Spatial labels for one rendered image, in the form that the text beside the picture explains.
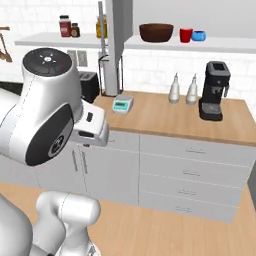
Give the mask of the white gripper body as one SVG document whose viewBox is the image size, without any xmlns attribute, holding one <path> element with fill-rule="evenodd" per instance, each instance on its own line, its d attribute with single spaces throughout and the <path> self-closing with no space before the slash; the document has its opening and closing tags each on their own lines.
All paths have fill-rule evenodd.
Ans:
<svg viewBox="0 0 256 256">
<path fill-rule="evenodd" d="M 99 135 L 90 132 L 74 129 L 71 133 L 70 140 L 76 143 L 105 147 L 108 143 L 109 129 L 107 122 L 103 123 L 103 127 Z"/>
</svg>

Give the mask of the grey drawer front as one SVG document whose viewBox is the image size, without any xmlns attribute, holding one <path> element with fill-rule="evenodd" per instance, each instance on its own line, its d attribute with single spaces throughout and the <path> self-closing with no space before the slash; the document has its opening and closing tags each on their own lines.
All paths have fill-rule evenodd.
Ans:
<svg viewBox="0 0 256 256">
<path fill-rule="evenodd" d="M 184 175 L 183 170 L 197 171 L 201 176 Z M 250 174 L 249 167 L 145 153 L 140 154 L 140 171 L 145 174 L 234 188 L 243 188 Z"/>
<path fill-rule="evenodd" d="M 238 206 L 242 193 L 242 190 L 239 188 L 213 185 L 209 183 L 188 181 L 145 173 L 140 175 L 139 189 L 144 192 L 152 192 L 160 195 L 169 195 L 227 206 Z M 181 189 L 195 191 L 197 192 L 197 195 L 192 196 L 180 194 L 178 191 Z"/>
<path fill-rule="evenodd" d="M 149 192 L 139 193 L 141 207 L 176 212 L 223 222 L 232 222 L 237 208 L 209 202 L 165 196 Z"/>
<path fill-rule="evenodd" d="M 111 130 L 107 147 L 118 150 L 138 151 L 139 135 L 136 133 Z"/>
<path fill-rule="evenodd" d="M 201 148 L 206 154 L 186 152 L 186 148 Z M 225 143 L 206 142 L 165 136 L 140 136 L 143 153 L 250 167 L 256 161 L 256 148 Z"/>
</svg>

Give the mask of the teal kitchen scale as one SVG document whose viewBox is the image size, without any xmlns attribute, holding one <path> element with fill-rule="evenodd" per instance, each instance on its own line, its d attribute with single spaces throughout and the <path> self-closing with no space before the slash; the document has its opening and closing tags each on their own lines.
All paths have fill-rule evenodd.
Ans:
<svg viewBox="0 0 256 256">
<path fill-rule="evenodd" d="M 114 113 L 128 114 L 133 107 L 134 97 L 128 94 L 117 95 L 112 103 Z"/>
</svg>

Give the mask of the black toaster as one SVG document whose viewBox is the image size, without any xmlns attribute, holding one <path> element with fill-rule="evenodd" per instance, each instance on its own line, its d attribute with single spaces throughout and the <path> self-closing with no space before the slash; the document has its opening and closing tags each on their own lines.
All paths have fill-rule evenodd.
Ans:
<svg viewBox="0 0 256 256">
<path fill-rule="evenodd" d="M 81 71 L 79 79 L 82 88 L 82 98 L 89 103 L 93 103 L 100 93 L 97 73 Z"/>
</svg>

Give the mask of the black hob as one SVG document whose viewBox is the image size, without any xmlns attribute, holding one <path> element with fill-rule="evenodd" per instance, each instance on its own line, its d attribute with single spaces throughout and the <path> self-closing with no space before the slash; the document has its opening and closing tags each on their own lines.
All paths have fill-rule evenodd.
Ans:
<svg viewBox="0 0 256 256">
<path fill-rule="evenodd" d="M 9 94 L 21 95 L 23 84 L 19 82 L 0 81 L 0 97 Z"/>
</svg>

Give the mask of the yellow oil bottle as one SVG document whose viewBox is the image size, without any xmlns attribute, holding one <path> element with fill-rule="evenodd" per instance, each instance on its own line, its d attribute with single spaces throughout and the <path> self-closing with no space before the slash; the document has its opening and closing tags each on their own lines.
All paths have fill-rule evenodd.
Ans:
<svg viewBox="0 0 256 256">
<path fill-rule="evenodd" d="M 103 19 L 101 20 L 100 17 L 97 17 L 96 22 L 96 37 L 99 39 L 101 36 L 104 36 L 104 38 L 108 37 L 108 31 L 107 31 L 107 17 L 104 14 Z"/>
</svg>

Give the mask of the small brown jar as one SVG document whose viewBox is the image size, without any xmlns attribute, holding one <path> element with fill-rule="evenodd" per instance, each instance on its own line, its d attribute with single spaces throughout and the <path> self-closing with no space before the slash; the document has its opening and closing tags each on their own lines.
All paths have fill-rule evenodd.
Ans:
<svg viewBox="0 0 256 256">
<path fill-rule="evenodd" d="M 71 36 L 78 38 L 80 36 L 80 28 L 77 23 L 71 24 Z"/>
</svg>

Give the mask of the dark red jar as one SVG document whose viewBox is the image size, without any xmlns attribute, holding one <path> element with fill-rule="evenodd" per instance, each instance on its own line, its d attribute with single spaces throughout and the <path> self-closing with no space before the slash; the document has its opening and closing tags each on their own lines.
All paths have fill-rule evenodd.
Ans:
<svg viewBox="0 0 256 256">
<path fill-rule="evenodd" d="M 68 15 L 60 15 L 59 16 L 59 26 L 60 33 L 62 37 L 70 37 L 71 36 L 71 20 Z"/>
</svg>

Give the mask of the brown wooden bowl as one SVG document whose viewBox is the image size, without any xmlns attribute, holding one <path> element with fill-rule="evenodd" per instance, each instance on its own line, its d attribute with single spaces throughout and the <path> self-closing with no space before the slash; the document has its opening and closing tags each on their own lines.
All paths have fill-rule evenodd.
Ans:
<svg viewBox="0 0 256 256">
<path fill-rule="evenodd" d="M 174 26 L 166 23 L 147 23 L 139 26 L 141 39 L 150 43 L 167 42 L 173 34 Z"/>
</svg>

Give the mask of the black coffee machine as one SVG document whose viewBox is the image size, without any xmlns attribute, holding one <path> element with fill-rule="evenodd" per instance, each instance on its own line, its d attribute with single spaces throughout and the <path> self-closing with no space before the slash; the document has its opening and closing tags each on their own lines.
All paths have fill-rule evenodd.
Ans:
<svg viewBox="0 0 256 256">
<path fill-rule="evenodd" d="M 221 99 L 229 90 L 231 73 L 223 61 L 209 61 L 205 70 L 202 97 L 199 99 L 199 116 L 207 121 L 221 121 Z"/>
</svg>

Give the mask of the hanging wooden utensil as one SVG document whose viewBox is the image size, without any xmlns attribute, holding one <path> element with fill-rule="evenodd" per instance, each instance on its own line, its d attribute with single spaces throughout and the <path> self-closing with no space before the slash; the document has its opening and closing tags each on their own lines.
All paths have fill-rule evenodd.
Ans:
<svg viewBox="0 0 256 256">
<path fill-rule="evenodd" d="M 9 26 L 0 26 L 0 40 L 1 40 L 1 43 L 2 43 L 3 48 L 4 48 L 4 51 L 0 50 L 0 58 L 2 60 L 5 60 L 6 62 L 11 63 L 12 62 L 12 58 L 11 58 L 10 54 L 8 53 L 8 51 L 6 49 L 4 37 L 3 37 L 3 34 L 2 34 L 3 30 L 9 31 L 10 27 Z"/>
</svg>

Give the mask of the red cup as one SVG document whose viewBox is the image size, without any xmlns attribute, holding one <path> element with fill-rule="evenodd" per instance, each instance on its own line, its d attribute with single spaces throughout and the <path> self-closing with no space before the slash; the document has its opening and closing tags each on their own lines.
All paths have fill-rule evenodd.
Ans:
<svg viewBox="0 0 256 256">
<path fill-rule="evenodd" d="M 179 30 L 180 41 L 182 43 L 189 43 L 191 40 L 192 33 L 193 33 L 192 28 L 181 28 Z"/>
</svg>

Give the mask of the blue bowl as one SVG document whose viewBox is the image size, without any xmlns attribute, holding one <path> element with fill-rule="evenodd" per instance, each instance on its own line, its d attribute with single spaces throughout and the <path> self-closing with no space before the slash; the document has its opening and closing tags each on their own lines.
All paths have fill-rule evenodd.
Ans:
<svg viewBox="0 0 256 256">
<path fill-rule="evenodd" d="M 193 31 L 191 39 L 193 41 L 204 41 L 206 39 L 206 33 L 204 31 Z"/>
</svg>

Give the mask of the dark appliance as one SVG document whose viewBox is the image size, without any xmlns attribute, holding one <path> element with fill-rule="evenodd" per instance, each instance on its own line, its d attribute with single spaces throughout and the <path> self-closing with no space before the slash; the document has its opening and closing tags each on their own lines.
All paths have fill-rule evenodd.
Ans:
<svg viewBox="0 0 256 256">
<path fill-rule="evenodd" d="M 254 163 L 250 177 L 248 179 L 248 188 L 251 194 L 253 204 L 256 207 L 256 161 Z"/>
</svg>

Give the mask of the white wall shelf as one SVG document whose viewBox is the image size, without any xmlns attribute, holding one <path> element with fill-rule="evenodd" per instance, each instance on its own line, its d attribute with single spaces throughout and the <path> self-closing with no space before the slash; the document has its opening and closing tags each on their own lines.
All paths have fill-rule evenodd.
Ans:
<svg viewBox="0 0 256 256">
<path fill-rule="evenodd" d="M 256 39 L 207 37 L 204 41 L 182 43 L 178 36 L 163 43 L 149 43 L 139 35 L 130 37 L 125 43 L 126 49 L 174 50 L 256 54 Z"/>
<path fill-rule="evenodd" d="M 101 41 L 95 34 L 82 34 L 80 37 L 62 37 L 57 32 L 40 32 L 15 41 L 17 46 L 49 46 L 66 48 L 100 48 Z"/>
</svg>

